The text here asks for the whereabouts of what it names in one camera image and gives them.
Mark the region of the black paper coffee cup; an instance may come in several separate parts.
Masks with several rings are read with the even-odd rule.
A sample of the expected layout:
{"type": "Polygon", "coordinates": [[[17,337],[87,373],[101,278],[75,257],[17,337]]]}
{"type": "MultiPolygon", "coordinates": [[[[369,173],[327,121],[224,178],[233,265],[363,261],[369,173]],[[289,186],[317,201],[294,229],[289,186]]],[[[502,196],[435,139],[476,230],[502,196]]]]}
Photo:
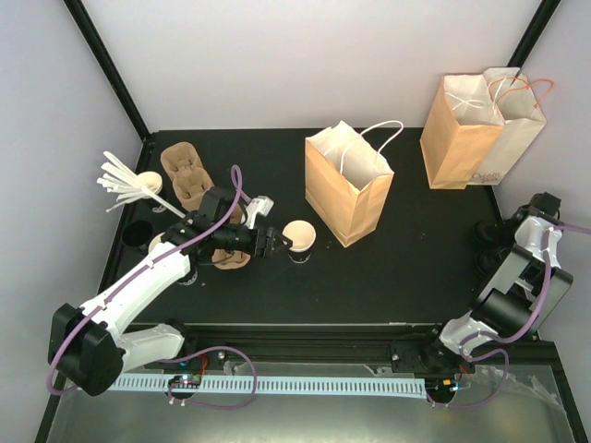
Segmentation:
{"type": "Polygon", "coordinates": [[[316,240],[316,230],[308,221],[290,221],[283,228],[283,235],[292,241],[288,256],[296,264],[306,263],[316,240]]]}

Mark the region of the small brown paper bag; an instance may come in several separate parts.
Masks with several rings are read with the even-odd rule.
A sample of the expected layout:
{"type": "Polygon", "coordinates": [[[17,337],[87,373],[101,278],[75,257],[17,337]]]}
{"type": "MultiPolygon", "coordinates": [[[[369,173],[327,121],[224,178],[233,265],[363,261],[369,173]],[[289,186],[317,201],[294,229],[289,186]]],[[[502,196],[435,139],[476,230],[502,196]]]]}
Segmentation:
{"type": "Polygon", "coordinates": [[[332,234],[348,247],[374,232],[394,178],[382,151],[404,130],[388,120],[360,132],[346,122],[305,139],[305,197],[332,234]],[[365,135],[395,125],[394,134],[375,149],[365,135]]]}

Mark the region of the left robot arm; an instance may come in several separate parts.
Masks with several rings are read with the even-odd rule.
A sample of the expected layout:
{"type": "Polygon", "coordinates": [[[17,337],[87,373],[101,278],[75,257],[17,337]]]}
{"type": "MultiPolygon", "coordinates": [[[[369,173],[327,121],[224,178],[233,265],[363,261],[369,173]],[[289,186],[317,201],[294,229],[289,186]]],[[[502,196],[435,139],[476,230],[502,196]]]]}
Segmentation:
{"type": "Polygon", "coordinates": [[[217,250],[269,257],[292,245],[279,230],[259,225],[272,208],[270,198],[253,198],[231,220],[240,196],[227,189],[207,191],[197,210],[168,228],[159,244],[111,287],[79,307],[60,306],[53,315],[48,349],[51,373],[59,373],[91,396],[108,390],[118,377],[153,362],[192,366],[198,345],[181,329],[159,324],[127,332],[130,323],[164,290],[211,262],[217,250]]]}

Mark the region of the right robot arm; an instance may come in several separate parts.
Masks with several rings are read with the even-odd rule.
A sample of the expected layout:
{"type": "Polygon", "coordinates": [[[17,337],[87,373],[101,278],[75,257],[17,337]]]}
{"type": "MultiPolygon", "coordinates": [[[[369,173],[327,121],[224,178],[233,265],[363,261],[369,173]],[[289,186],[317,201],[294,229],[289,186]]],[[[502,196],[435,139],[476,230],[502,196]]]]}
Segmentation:
{"type": "Polygon", "coordinates": [[[470,357],[488,342],[511,344],[535,335],[573,284],[558,259],[560,207],[559,198],[537,193],[511,217],[474,226],[482,246],[476,270],[484,280],[469,311],[422,345],[422,366],[440,372],[454,356],[470,357]]]}

